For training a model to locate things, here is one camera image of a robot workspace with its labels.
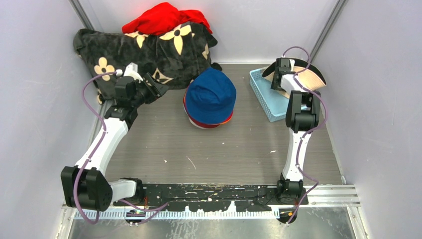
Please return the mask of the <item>bright red bucket hat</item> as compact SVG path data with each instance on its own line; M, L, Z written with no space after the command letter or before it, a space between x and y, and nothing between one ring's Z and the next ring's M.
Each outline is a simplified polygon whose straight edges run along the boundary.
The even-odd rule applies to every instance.
M183 100L186 102L188 114L195 120L205 124L219 124L223 122L227 117L234 112L234 109L222 109L222 110L208 110L201 109L200 106L195 106L193 100L184 95Z

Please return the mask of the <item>dark red bucket hat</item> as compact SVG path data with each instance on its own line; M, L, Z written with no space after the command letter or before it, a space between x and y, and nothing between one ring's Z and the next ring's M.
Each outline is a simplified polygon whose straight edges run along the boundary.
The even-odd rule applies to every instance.
M200 128L200 129L212 129L212 128L217 128L217 127L220 126L220 124L205 124L205 123L201 123L201 122L198 122L197 120L193 119L188 114L188 109L187 109L185 100L183 100L183 107L184 107L185 114L187 115L190 123L192 125L194 125L195 127Z

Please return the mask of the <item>blue bucket hat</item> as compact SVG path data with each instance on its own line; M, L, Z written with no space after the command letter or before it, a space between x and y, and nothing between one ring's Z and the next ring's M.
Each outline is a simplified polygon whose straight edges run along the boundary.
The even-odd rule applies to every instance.
M237 90L231 79L222 71L209 67L187 87L185 95L201 109L234 109Z

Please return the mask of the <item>orange bucket hat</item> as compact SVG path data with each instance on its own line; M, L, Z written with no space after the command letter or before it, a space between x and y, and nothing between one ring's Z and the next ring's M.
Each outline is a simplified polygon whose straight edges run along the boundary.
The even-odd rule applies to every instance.
M227 119L225 119L223 122L219 123L218 125L223 125L223 124L228 123L231 120L232 116L233 116L233 112L231 112L231 114L227 117Z

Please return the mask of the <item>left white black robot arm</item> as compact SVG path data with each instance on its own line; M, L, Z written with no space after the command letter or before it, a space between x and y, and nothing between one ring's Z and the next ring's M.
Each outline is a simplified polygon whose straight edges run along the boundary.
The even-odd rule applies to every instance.
M126 73L115 85L115 103L101 117L102 130L84 156L61 172L65 203L78 210L104 212L114 202L127 199L134 206L143 203L145 191L140 179L120 178L108 182L106 168L117 146L138 116L138 108L164 96L169 87L147 73Z

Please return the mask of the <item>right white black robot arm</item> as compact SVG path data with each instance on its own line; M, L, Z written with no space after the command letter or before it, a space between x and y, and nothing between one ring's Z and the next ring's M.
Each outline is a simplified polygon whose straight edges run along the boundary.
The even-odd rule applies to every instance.
M318 126L319 99L300 83L298 73L294 71L294 60L285 57L275 61L271 89L289 95L285 117L289 148L275 194L281 204L287 205L299 200L305 193L302 165L311 137L310 130Z

